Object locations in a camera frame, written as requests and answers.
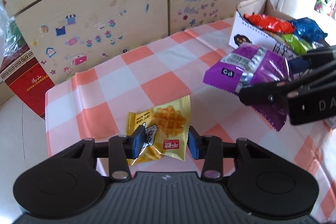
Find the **blue foil snack packet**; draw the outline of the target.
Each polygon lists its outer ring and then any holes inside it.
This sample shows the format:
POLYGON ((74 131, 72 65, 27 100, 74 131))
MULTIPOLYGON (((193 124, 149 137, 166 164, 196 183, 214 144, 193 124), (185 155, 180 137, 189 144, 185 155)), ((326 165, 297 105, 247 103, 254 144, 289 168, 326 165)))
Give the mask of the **blue foil snack packet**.
POLYGON ((328 33, 323 32, 315 20, 308 17, 291 20, 290 23, 294 26, 293 34, 304 39, 308 43, 319 42, 324 40, 328 33))

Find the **purple snack bag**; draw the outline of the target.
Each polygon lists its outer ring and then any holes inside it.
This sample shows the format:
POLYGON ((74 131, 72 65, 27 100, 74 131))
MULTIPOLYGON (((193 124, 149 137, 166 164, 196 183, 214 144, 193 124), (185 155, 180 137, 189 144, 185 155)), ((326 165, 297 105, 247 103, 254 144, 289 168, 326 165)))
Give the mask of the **purple snack bag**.
POLYGON ((292 78, 293 73, 284 57, 262 46, 243 43, 210 67, 203 82, 239 95, 242 88, 250 85, 292 78))

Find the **yellow waffle snack packet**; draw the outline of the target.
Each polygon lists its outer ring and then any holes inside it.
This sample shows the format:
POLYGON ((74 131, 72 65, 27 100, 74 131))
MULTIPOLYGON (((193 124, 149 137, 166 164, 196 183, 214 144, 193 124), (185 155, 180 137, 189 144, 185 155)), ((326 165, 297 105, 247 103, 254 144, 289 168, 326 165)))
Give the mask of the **yellow waffle snack packet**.
POLYGON ((127 114, 126 134, 131 135, 138 126, 145 127, 145 140, 135 159, 129 165, 172 157, 184 161, 191 118, 190 96, 155 106, 141 113, 127 114))

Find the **red cartoon snack packet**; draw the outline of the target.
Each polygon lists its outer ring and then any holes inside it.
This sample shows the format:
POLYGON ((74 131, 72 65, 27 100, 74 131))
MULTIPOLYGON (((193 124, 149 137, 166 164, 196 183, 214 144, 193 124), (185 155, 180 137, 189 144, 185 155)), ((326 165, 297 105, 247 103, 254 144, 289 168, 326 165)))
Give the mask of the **red cartoon snack packet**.
POLYGON ((265 14, 244 14, 244 19, 263 31, 292 34, 295 30, 294 26, 287 20, 265 14))

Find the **green cracker snack packet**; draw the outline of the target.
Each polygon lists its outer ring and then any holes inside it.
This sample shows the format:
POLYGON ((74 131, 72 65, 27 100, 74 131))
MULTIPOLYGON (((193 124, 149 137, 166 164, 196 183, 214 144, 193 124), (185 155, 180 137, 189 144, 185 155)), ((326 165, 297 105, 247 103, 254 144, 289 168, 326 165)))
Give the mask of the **green cracker snack packet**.
POLYGON ((287 43, 288 47, 299 56, 313 49, 310 43, 294 34, 283 34, 281 38, 287 43))

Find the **pink checkered tablecloth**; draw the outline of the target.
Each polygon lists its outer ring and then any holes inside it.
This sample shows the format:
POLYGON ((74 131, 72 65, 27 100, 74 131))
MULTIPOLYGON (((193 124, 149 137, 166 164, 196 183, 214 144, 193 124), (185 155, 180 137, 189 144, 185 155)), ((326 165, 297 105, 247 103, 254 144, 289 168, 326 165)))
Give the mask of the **pink checkered tablecloth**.
POLYGON ((49 155, 84 138, 106 141, 125 131, 127 114, 183 96, 191 98, 191 125, 226 142, 247 138, 309 171, 318 181, 312 211, 335 221, 335 132, 323 122, 276 131, 253 108, 204 84, 209 67, 231 51, 233 19, 191 28, 152 42, 86 71, 46 93, 49 155))

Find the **white cardboard snack box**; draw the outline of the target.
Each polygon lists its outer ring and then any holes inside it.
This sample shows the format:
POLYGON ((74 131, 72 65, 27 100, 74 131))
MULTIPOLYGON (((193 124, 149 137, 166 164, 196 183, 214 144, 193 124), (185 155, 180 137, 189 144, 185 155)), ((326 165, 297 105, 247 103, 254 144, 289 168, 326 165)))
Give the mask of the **white cardboard snack box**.
POLYGON ((293 19, 270 0, 236 5, 230 43, 252 50, 236 88, 240 101, 276 128, 326 120, 335 127, 335 47, 309 18, 293 19))

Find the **red gift box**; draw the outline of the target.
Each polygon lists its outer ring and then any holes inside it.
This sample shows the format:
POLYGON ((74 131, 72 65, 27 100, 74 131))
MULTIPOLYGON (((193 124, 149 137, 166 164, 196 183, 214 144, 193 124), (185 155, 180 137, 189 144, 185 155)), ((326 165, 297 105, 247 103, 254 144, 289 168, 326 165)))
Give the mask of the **red gift box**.
POLYGON ((3 58, 1 79, 35 114, 45 118, 45 95, 54 83, 27 45, 3 58))

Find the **clear plastic bag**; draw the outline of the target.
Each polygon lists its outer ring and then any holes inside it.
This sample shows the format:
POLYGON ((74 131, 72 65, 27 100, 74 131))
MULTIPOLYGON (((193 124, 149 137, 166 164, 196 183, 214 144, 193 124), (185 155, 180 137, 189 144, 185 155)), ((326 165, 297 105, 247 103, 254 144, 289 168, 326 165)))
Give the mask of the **clear plastic bag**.
POLYGON ((15 17, 8 17, 4 5, 1 3, 1 48, 3 57, 12 56, 26 45, 15 17))

